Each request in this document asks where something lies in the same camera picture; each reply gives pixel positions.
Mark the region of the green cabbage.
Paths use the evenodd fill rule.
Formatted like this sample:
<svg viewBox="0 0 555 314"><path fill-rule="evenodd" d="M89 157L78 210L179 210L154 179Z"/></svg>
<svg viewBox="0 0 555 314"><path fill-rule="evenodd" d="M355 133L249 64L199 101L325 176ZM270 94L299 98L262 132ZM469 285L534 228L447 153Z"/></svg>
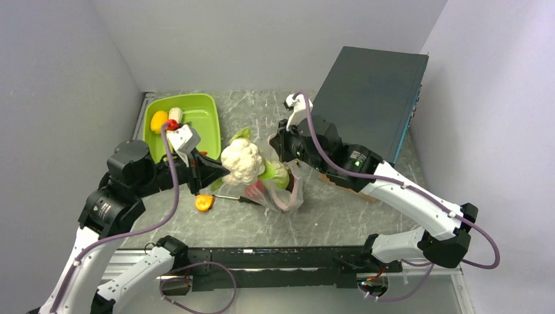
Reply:
<svg viewBox="0 0 555 314"><path fill-rule="evenodd" d="M278 188L287 189L290 182L289 168L279 161L264 159L264 171L258 178L271 180Z"/></svg>

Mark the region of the white cauliflower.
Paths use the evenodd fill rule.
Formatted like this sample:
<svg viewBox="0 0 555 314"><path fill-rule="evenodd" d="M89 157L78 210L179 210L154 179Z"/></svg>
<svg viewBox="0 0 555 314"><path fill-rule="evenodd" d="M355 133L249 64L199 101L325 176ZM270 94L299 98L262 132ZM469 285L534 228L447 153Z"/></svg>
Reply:
<svg viewBox="0 0 555 314"><path fill-rule="evenodd" d="M222 166L230 173L211 184L212 192L220 189L224 184L229 186L253 184L266 169L260 148L251 140L249 127L241 129L231 138L229 145L222 151L220 160Z"/></svg>

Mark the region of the clear zip top bag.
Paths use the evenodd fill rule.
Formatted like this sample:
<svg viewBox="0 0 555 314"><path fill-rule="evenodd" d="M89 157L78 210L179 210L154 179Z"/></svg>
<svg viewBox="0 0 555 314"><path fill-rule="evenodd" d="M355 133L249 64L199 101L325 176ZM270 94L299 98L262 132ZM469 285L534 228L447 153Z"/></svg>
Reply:
<svg viewBox="0 0 555 314"><path fill-rule="evenodd" d="M281 161L277 138L277 135L269 136L268 144L262 149L268 171L245 187L244 192L247 199L267 209L292 213L304 202L304 178L297 159Z"/></svg>

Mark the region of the red tomato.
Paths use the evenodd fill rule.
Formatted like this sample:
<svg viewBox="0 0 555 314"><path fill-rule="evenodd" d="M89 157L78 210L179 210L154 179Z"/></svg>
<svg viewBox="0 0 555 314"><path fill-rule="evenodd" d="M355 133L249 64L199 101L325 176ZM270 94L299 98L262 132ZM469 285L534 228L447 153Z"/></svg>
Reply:
<svg viewBox="0 0 555 314"><path fill-rule="evenodd" d="M266 198L266 188L261 180L247 186L245 188L245 195L253 201L260 201Z"/></svg>

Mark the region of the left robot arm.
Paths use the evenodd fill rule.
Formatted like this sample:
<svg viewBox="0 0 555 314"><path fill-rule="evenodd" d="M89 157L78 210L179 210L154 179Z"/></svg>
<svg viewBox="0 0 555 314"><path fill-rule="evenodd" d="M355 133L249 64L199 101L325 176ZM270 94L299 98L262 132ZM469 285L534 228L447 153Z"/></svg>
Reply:
<svg viewBox="0 0 555 314"><path fill-rule="evenodd" d="M206 273L211 266L208 255L197 255L167 235L139 262L102 283L112 256L127 237L135 235L132 228L145 212L145 196L178 192L182 184L199 192L227 174L220 162L198 150L182 158L169 154L155 162L141 140L119 144L107 168L98 189L86 199L60 279L37 313L120 313L143 285L157 277L181 275L195 267Z"/></svg>

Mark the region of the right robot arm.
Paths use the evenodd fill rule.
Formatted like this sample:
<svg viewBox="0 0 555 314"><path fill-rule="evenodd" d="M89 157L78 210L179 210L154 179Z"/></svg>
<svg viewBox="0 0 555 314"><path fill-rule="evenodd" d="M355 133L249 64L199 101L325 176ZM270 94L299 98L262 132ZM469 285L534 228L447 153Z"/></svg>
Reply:
<svg viewBox="0 0 555 314"><path fill-rule="evenodd" d="M343 169L370 174L371 178L340 173L317 151L307 120L289 130L286 124L286 120L280 121L276 134L268 140L282 162L300 160L335 185L376 198L418 224L418 228L409 232L369 235L360 254L364 269L377 271L396 260L411 258L425 258L443 268L455 268L463 261L471 242L471 227L458 218L475 222L478 209L474 205L422 196L416 192L419 186L389 162L363 145L344 143L333 123L316 116L315 132L328 158Z"/></svg>

